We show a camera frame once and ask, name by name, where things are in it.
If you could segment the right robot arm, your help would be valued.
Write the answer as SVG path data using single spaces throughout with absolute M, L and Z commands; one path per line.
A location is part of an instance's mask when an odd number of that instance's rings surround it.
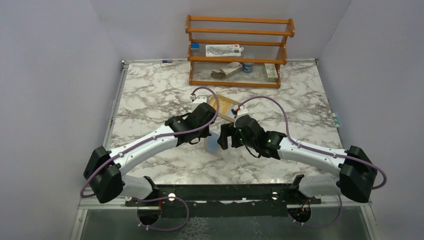
M 222 124 L 217 144 L 223 150 L 229 146 L 247 147 L 259 157 L 295 161 L 323 170 L 321 175 L 295 177 L 288 196 L 296 204 L 318 195 L 343 195 L 357 203 L 368 203 L 377 176 L 377 170 L 359 147 L 330 149 L 302 143 L 285 133 L 264 130 L 249 115 Z

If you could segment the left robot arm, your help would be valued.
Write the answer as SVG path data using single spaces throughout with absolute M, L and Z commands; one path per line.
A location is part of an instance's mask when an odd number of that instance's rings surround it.
M 158 129 L 132 143 L 111 150 L 95 148 L 83 171 L 85 186 L 91 188 L 101 204 L 128 196 L 152 205 L 157 200 L 154 182 L 146 176 L 129 176 L 129 171 L 161 152 L 208 137 L 209 126 L 216 118 L 216 110 L 203 102 L 192 112 L 167 119 Z

